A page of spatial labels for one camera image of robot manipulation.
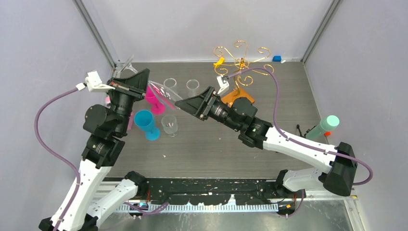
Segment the clear wine glass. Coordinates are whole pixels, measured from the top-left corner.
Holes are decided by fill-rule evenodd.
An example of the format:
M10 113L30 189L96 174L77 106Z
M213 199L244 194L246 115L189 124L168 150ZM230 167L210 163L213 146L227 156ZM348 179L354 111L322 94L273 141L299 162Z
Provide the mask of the clear wine glass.
M167 78L164 80L164 86L171 89L174 93L178 93L177 81L174 78Z
M186 87L187 87L187 95L189 98L194 97L199 94L198 93L199 86L200 86L200 83L196 79L190 79L187 81Z

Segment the pink wine glass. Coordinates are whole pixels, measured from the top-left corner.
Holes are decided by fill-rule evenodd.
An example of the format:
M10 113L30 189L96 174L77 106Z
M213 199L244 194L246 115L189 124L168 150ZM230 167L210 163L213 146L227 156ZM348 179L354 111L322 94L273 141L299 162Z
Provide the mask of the pink wine glass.
M145 100L151 105L151 112L154 115L161 115L166 110L149 86L146 89Z

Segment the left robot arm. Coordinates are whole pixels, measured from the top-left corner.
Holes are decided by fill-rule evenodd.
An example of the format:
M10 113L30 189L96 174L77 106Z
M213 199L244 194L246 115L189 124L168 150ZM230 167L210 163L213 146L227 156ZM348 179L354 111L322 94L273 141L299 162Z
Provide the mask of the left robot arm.
M130 77L113 77L103 83L99 74L91 71L84 82L75 86L73 92L87 89L107 93L111 106L96 104L86 111L83 129L90 137L79 167L73 169L76 177L55 214L40 222L40 230L96 231L123 203L147 195L146 178L131 171L102 199L93 201L99 185L123 150L133 104L144 99L149 74L149 69L143 69Z

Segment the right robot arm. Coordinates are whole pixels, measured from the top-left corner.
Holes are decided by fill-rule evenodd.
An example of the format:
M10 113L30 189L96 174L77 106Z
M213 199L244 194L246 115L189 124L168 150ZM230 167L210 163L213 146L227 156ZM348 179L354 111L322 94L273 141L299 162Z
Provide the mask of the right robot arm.
M280 171L274 185L278 196L284 198L298 190L319 188L339 196L351 195L357 162L350 144L323 144L278 130L277 126L256 117L257 108L249 99L240 97L228 106L213 87L176 101L175 106L202 121L212 118L239 132L239 140L248 147L286 154L312 166Z

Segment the blue wine glass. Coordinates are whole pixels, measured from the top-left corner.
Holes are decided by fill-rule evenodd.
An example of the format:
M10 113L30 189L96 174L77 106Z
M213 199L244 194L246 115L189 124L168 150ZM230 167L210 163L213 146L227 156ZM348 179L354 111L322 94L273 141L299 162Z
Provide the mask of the blue wine glass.
M155 126L154 116L150 111L138 111L134 116L134 123L144 132L147 140L155 141L160 137L160 130Z

